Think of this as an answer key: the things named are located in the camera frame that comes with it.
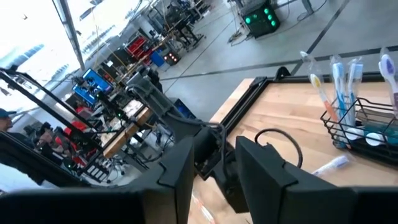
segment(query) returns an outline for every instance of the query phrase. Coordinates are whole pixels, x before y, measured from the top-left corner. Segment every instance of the workbench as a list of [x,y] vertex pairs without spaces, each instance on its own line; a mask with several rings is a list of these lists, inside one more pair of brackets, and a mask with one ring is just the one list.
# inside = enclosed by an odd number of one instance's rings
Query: workbench
[[[252,81],[252,78],[243,80],[211,121],[221,122]],[[324,86],[328,95],[333,94],[331,83]],[[391,103],[384,82],[362,83],[359,96],[373,102]],[[236,136],[246,136],[253,140],[256,133],[262,129],[279,128],[292,135],[302,148],[302,169],[313,172],[343,153],[333,146],[331,136],[320,120],[324,111],[318,92],[310,83],[271,83],[229,134],[228,141],[234,146]],[[259,138],[259,142],[269,142],[284,159],[292,164],[297,163],[297,151],[284,136],[277,133],[265,134]],[[360,157],[355,159],[355,162],[324,176],[323,179],[337,186],[398,185],[397,170]],[[203,181],[195,177],[193,192],[213,215],[215,223],[252,223],[248,213],[236,214],[227,204],[213,178]],[[193,200],[188,223],[209,223]]]
[[[139,171],[144,172],[145,169],[138,164],[133,158],[128,156],[123,150],[123,146],[129,144],[130,139],[136,133],[138,133],[141,125],[145,124],[152,115],[152,111],[149,108],[136,100],[130,101],[124,108],[127,116],[130,118],[136,115],[136,123],[127,125],[120,133],[109,133],[101,135],[102,146],[104,147],[103,155],[105,158],[112,158],[115,154],[119,154],[126,160],[127,163],[133,165]],[[120,129],[122,122],[118,118],[114,118],[109,124],[113,130]]]

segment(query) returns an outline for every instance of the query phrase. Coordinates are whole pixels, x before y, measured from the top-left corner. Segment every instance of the black cable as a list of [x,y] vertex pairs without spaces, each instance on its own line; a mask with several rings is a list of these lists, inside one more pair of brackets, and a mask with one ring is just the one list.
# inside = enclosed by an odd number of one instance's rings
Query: black cable
[[301,168],[301,166],[302,166],[302,164],[303,164],[303,152],[301,151],[301,148],[300,148],[299,144],[297,143],[297,141],[296,141],[291,135],[289,135],[287,132],[282,131],[282,130],[277,129],[277,128],[267,128],[267,129],[263,129],[263,130],[259,131],[259,132],[256,134],[256,136],[254,137],[254,142],[255,142],[256,144],[262,146],[262,145],[259,144],[259,142],[258,142],[259,136],[262,135],[262,134],[264,134],[264,133],[267,133],[267,132],[276,132],[276,133],[280,133],[280,134],[282,134],[283,136],[285,136],[287,139],[289,139],[289,140],[293,143],[294,147],[295,147],[296,150],[297,150],[297,154],[298,154],[298,163],[297,163],[297,167],[298,167],[298,168]]

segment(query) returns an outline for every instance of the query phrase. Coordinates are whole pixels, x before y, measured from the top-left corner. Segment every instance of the toothbrush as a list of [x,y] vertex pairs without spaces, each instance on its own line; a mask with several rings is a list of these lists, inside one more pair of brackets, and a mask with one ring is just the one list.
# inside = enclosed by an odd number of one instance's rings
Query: toothbrush
[[347,122],[348,118],[344,117],[346,112],[346,105],[345,105],[345,88],[344,88],[344,65],[341,62],[334,63],[333,66],[333,79],[335,81],[335,91],[336,97],[338,101],[338,113],[340,122],[343,124],[350,124]]
[[[310,81],[311,81],[311,84],[314,86],[314,88],[316,88],[318,90],[318,94],[321,97],[321,100],[322,100],[323,104],[325,105],[326,111],[329,113],[330,118],[334,122],[338,122],[338,117],[337,117],[333,107],[331,106],[330,100],[326,96],[326,93],[325,93],[325,91],[322,88],[321,81],[319,80],[317,75],[316,74],[311,74],[310,75]],[[336,134],[338,135],[337,138],[340,139],[341,141],[343,141],[346,144],[346,146],[349,148],[349,144],[347,144],[348,140],[346,138],[341,138],[340,137],[340,136],[344,136],[344,133],[341,130],[341,126],[337,125],[336,129],[337,129]]]
[[321,81],[315,74],[310,75],[310,81],[311,84],[318,90],[318,94],[321,97],[321,100],[323,104],[325,105],[326,111],[329,113],[330,117],[334,122],[338,122],[338,117],[334,111],[334,109],[331,107],[330,101],[328,97],[325,94],[325,91],[323,88],[321,88]]
[[349,68],[349,77],[348,77],[348,96],[350,99],[350,106],[352,108],[348,112],[350,121],[350,125],[355,125],[355,105],[354,102],[356,100],[358,94],[358,84],[362,80],[362,71],[363,64],[361,63],[352,63]]
[[396,68],[394,61],[390,58],[390,55],[384,54],[379,62],[379,70],[386,82],[390,83],[391,86],[391,103],[394,107],[396,117],[398,114],[398,86],[395,80]]

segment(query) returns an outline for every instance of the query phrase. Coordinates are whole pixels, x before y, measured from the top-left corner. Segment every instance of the toothbrush holder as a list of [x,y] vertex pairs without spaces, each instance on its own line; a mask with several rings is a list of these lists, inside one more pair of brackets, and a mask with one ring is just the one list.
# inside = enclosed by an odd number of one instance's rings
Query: toothbrush holder
[[333,121],[327,111],[320,118],[334,146],[372,161],[398,167],[398,120],[392,105],[357,98],[353,104],[347,105],[345,116],[349,116],[347,114],[351,109],[355,110],[356,115],[354,125],[341,122],[344,117]]

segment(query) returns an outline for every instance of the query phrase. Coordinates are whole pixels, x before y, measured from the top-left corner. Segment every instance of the floor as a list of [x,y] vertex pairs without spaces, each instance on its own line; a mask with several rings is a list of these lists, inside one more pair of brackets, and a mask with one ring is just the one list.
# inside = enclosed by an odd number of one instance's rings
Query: floor
[[[314,9],[323,3],[312,0]],[[300,60],[301,50],[318,57],[322,73],[329,73],[333,54],[341,54],[344,62],[362,57],[364,71],[375,72],[379,48],[398,44],[398,31],[389,25],[398,19],[394,16],[398,2],[327,0],[314,15],[299,23],[297,17],[305,12],[301,1],[282,1],[279,5],[282,7],[277,14],[284,22],[277,35],[231,46],[227,40],[236,30],[236,13],[225,3],[214,3],[215,8],[195,25],[195,31],[207,38],[177,65],[160,73],[166,95],[181,98],[195,115],[209,120],[244,78],[272,77],[280,66],[294,75],[307,75],[307,65]]]

